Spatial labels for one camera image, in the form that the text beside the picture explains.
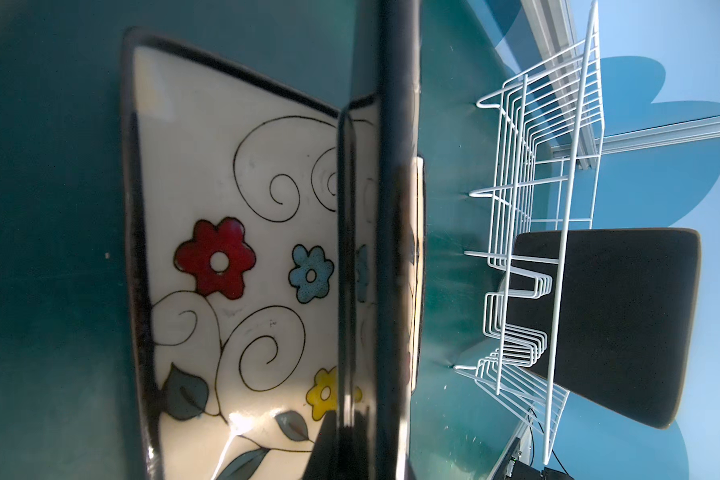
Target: black swirl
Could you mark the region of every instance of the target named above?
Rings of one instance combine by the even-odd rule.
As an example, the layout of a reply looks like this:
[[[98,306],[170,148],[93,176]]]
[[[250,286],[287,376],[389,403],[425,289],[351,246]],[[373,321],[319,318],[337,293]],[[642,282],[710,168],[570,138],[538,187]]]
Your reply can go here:
[[[320,202],[320,205],[324,206],[327,210],[330,210],[331,212],[335,212],[336,208],[335,207],[331,208],[330,206],[327,206],[326,204],[324,204],[323,201],[320,199],[320,195],[318,195],[317,190],[315,189],[315,168],[317,168],[317,164],[320,163],[320,160],[322,160],[328,153],[335,151],[335,150],[336,150],[336,147],[330,147],[326,151],[322,152],[322,154],[320,154],[320,156],[317,157],[317,160],[315,160],[315,164],[312,166],[312,173],[309,175],[309,178],[312,183],[312,192],[315,194],[315,197],[317,197],[317,201]],[[328,193],[330,193],[331,195],[333,195],[334,197],[336,196],[336,192],[331,192],[330,182],[331,182],[331,178],[333,178],[335,176],[336,176],[336,172],[334,171],[326,179],[326,191]]]
[[[262,212],[257,211],[257,209],[254,208],[253,205],[251,205],[250,199],[249,199],[249,198],[246,198],[246,194],[243,193],[243,188],[240,187],[240,178],[238,178],[238,173],[237,173],[237,160],[238,160],[238,156],[239,156],[239,154],[240,154],[240,149],[242,148],[242,146],[244,145],[244,143],[251,137],[251,135],[254,134],[254,132],[256,132],[256,131],[259,130],[260,128],[262,128],[262,127],[264,127],[264,126],[266,126],[266,125],[268,125],[268,124],[271,124],[271,123],[273,123],[273,122],[276,122],[276,121],[279,121],[279,120],[288,120],[288,119],[308,120],[308,121],[312,121],[312,122],[317,122],[318,124],[323,124],[323,125],[327,125],[327,126],[332,127],[332,128],[336,128],[336,126],[335,126],[334,124],[331,124],[331,123],[329,123],[329,122],[327,122],[327,121],[325,121],[325,120],[320,120],[320,119],[318,119],[318,118],[313,118],[313,117],[306,117],[306,116],[303,116],[303,115],[287,115],[287,116],[284,116],[284,117],[273,118],[273,119],[271,119],[271,120],[267,120],[267,121],[261,123],[260,125],[256,126],[254,129],[250,130],[250,132],[248,132],[248,133],[246,134],[246,136],[245,136],[245,137],[240,141],[240,143],[237,145],[237,149],[235,149],[235,154],[234,154],[234,156],[233,156],[233,158],[232,158],[232,175],[233,175],[234,180],[235,180],[235,186],[237,186],[237,190],[240,192],[240,196],[242,197],[242,200],[243,200],[244,202],[246,202],[246,205],[248,205],[248,207],[249,207],[251,210],[253,210],[253,213],[255,213],[256,215],[260,216],[260,217],[263,218],[264,220],[267,220],[267,221],[270,221],[270,222],[273,222],[273,223],[276,223],[276,224],[280,224],[280,223],[283,223],[283,222],[287,222],[288,220],[290,220],[291,218],[293,218],[293,217],[296,215],[296,212],[298,212],[298,208],[301,206],[301,193],[300,193],[300,191],[299,191],[299,189],[298,189],[298,184],[297,184],[297,182],[296,182],[290,175],[288,175],[288,174],[278,174],[278,175],[275,175],[275,176],[269,181],[269,197],[272,198],[272,200],[273,200],[276,204],[278,204],[278,205],[285,205],[283,202],[281,202],[280,200],[278,200],[278,199],[276,199],[276,198],[274,197],[274,195],[273,195],[273,193],[272,193],[272,182],[274,182],[275,178],[278,178],[278,177],[288,178],[288,179],[291,181],[291,183],[293,184],[293,187],[296,188],[296,208],[293,210],[293,212],[290,213],[290,215],[288,215],[287,218],[281,218],[281,219],[279,219],[279,218],[271,218],[271,217],[269,217],[269,216],[265,216]],[[333,149],[335,149],[335,148],[336,148],[336,147],[327,150],[326,152],[323,153],[323,155],[325,155],[328,151],[333,150]]]
[[[284,305],[270,305],[270,306],[265,306],[265,307],[263,307],[263,308],[260,308],[260,309],[258,309],[257,311],[255,311],[255,312],[251,313],[250,315],[248,315],[245,319],[243,319],[243,321],[240,322],[240,324],[238,324],[238,326],[235,327],[235,329],[232,331],[232,333],[230,334],[230,336],[227,337],[226,341],[224,341],[224,343],[223,343],[223,345],[222,345],[222,354],[219,355],[219,357],[220,357],[220,358],[219,358],[219,365],[216,366],[216,379],[217,379],[217,380],[218,380],[218,376],[219,376],[219,369],[220,369],[221,361],[222,361],[222,358],[224,357],[224,353],[226,353],[225,350],[226,350],[226,348],[228,347],[231,338],[235,335],[235,333],[238,331],[238,329],[240,329],[241,326],[245,325],[245,324],[246,324],[246,321],[248,321],[248,319],[250,319],[251,317],[253,317],[255,314],[257,314],[257,313],[259,313],[259,312],[261,312],[261,311],[263,311],[263,310],[268,310],[268,309],[276,308],[276,307],[286,309],[286,310],[290,311],[291,313],[293,313],[293,315],[296,316],[296,318],[298,319],[298,321],[299,321],[299,323],[301,324],[301,327],[302,327],[302,334],[303,334],[303,339],[304,339],[304,340],[302,341],[302,348],[301,348],[301,351],[300,351],[299,354],[298,354],[298,359],[296,360],[296,362],[295,362],[294,365],[293,365],[293,368],[291,369],[290,372],[288,372],[288,375],[287,375],[283,380],[280,381],[280,383],[278,383],[277,385],[271,386],[271,387],[269,387],[269,388],[267,388],[267,389],[257,389],[257,388],[251,387],[251,386],[248,384],[248,382],[246,382],[246,379],[245,379],[245,377],[244,377],[243,374],[242,374],[242,358],[245,356],[246,351],[251,347],[251,345],[253,345],[254,343],[256,343],[256,342],[258,342],[259,340],[264,339],[264,338],[269,338],[271,341],[273,341],[273,342],[275,343],[275,354],[272,356],[271,359],[269,359],[269,360],[266,362],[267,364],[269,364],[269,363],[271,363],[272,361],[274,361],[275,358],[277,358],[278,353],[280,352],[280,345],[278,344],[278,342],[277,342],[277,340],[275,339],[275,337],[272,336],[272,335],[269,335],[269,334],[263,334],[263,335],[259,335],[259,336],[257,336],[256,338],[252,339],[250,342],[248,342],[248,344],[245,346],[245,348],[242,349],[242,351],[240,352],[240,356],[239,356],[238,359],[236,360],[236,361],[237,361],[237,371],[238,371],[238,373],[240,374],[240,380],[242,381],[242,384],[245,385],[249,390],[251,390],[251,391],[253,391],[253,392],[267,392],[267,391],[269,391],[269,390],[272,390],[272,389],[275,389],[275,388],[279,387],[279,386],[282,385],[286,380],[288,380],[289,378],[291,378],[291,375],[293,375],[294,371],[295,371],[296,368],[298,367],[298,364],[301,362],[302,357],[304,356],[304,347],[305,347],[305,345],[306,345],[306,329],[304,328],[304,321],[302,320],[302,318],[300,317],[300,315],[294,311],[294,309],[289,308],[288,306],[284,306]],[[246,329],[248,329],[248,328],[250,328],[250,326],[246,326],[245,329],[242,329],[241,331],[242,331],[242,332],[245,332]]]
[[[216,324],[216,331],[217,331],[217,332],[220,332],[220,331],[221,331],[220,328],[219,328],[219,317],[216,315],[216,311],[213,309],[213,305],[210,304],[210,302],[208,301],[207,298],[205,298],[205,297],[202,296],[202,295],[198,295],[197,292],[192,292],[191,290],[178,290],[178,291],[176,291],[176,292],[172,292],[172,293],[169,293],[168,295],[165,295],[163,298],[161,298],[160,300],[158,300],[157,302],[155,302],[155,304],[152,305],[152,307],[150,308],[150,318],[151,318],[152,312],[154,312],[154,309],[157,308],[157,306],[158,306],[159,304],[161,304],[161,303],[162,303],[164,300],[166,300],[168,297],[170,297],[170,296],[172,296],[172,295],[175,295],[175,294],[177,294],[177,293],[192,293],[192,294],[197,295],[199,298],[201,298],[202,301],[205,302],[205,303],[208,305],[208,307],[210,308],[210,311],[213,313],[213,320],[214,320],[214,322],[215,322],[215,324]],[[198,322],[198,318],[197,318],[197,312],[195,312],[194,310],[184,310],[184,311],[182,311],[182,312],[179,312],[179,315],[183,315],[184,313],[192,313],[192,314],[194,315],[194,317],[195,317],[195,323],[194,323],[194,325],[192,326],[192,331],[190,332],[190,334],[189,334],[184,340],[182,340],[181,342],[178,342],[178,343],[160,343],[160,342],[156,341],[154,338],[152,338],[152,342],[153,342],[155,345],[159,345],[159,346],[178,346],[178,345],[182,345],[183,343],[189,341],[189,339],[192,338],[192,335],[195,334],[195,330],[197,330],[197,324],[198,324],[199,322]]]

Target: dish rack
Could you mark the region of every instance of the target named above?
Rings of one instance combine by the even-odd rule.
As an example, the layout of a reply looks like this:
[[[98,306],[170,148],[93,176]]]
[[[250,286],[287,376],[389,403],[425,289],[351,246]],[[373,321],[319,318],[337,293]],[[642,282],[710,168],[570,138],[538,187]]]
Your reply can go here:
[[[479,360],[476,366],[457,365],[454,369],[460,375],[473,379],[480,389],[544,436],[545,465],[550,460],[569,394],[568,390],[554,384],[568,229],[570,222],[585,222],[592,228],[600,177],[605,120],[598,31],[598,6],[595,1],[583,40],[520,72],[504,82],[500,90],[485,95],[477,102],[479,108],[499,112],[498,143],[493,186],[469,193],[470,197],[490,199],[488,251],[464,253],[486,258],[489,266],[504,272],[498,292],[485,294],[483,311],[483,334],[498,339],[499,348]],[[487,103],[489,100],[498,100],[498,103]],[[585,143],[580,141],[583,132],[592,138],[599,137],[599,140],[589,142],[593,151],[580,151]],[[539,146],[549,142],[558,144],[568,137],[568,157],[537,160]],[[570,218],[576,162],[581,160],[595,167],[590,215]],[[558,164],[559,173],[550,178],[536,178],[536,169],[542,164],[552,164],[553,168]],[[554,218],[533,218],[534,187],[541,184],[557,184]],[[559,226],[560,252],[557,258],[513,254],[515,237],[531,231],[534,224],[553,225],[555,230]],[[549,275],[512,266],[512,260],[557,264],[555,281]],[[531,290],[511,289],[509,278],[512,274],[532,279],[534,287]],[[506,322],[510,297],[533,301],[551,293],[554,294],[554,306],[549,337],[546,332]],[[547,379],[526,370],[545,353],[549,356]]]

